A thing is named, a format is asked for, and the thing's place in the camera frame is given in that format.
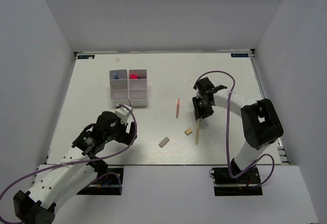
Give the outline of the blue cap clear glue bottle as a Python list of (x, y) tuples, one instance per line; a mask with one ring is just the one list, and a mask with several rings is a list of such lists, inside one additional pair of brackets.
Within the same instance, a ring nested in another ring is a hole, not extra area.
[(114, 80), (119, 80), (119, 76), (117, 73), (114, 73), (113, 77), (114, 77)]

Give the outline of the pink cap black highlighter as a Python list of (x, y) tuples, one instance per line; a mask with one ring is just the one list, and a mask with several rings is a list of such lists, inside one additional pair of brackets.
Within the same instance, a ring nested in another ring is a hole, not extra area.
[(130, 79), (140, 79), (140, 77), (138, 75), (131, 74)]

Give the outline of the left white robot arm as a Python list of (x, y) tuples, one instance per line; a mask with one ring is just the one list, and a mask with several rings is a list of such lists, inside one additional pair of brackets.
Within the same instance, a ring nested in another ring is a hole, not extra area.
[(79, 191), (93, 183), (106, 181), (111, 172), (105, 160), (97, 157), (112, 141), (129, 148), (137, 138), (133, 109), (118, 105), (104, 111), (96, 123), (87, 125), (60, 163), (48, 168), (47, 175), (29, 190), (18, 191), (13, 197), (14, 212), (22, 223), (52, 223), (58, 210)]

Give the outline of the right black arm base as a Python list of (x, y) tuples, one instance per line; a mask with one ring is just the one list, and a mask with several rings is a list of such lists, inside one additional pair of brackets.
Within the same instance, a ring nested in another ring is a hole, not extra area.
[(257, 167), (236, 179), (230, 177), (228, 168), (212, 168), (209, 174), (213, 178), (215, 196), (263, 195), (262, 187), (255, 187), (261, 183)]

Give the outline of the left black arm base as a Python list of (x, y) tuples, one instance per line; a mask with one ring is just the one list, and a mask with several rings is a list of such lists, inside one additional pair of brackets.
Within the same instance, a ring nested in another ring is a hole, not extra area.
[(109, 174), (80, 190), (78, 195), (119, 196), (123, 189), (123, 167), (108, 168)]

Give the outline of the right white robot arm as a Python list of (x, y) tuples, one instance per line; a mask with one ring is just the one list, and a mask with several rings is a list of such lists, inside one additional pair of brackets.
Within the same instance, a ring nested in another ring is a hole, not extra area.
[[(201, 121), (213, 115), (213, 107), (226, 109), (226, 157), (230, 177), (241, 183), (249, 177), (263, 152), (284, 134), (284, 129), (269, 99), (253, 100), (228, 91), (224, 85), (214, 86), (209, 78), (195, 82), (197, 94), (192, 98), (194, 116)], [(242, 120), (244, 145), (233, 158), (229, 154), (230, 113)]]

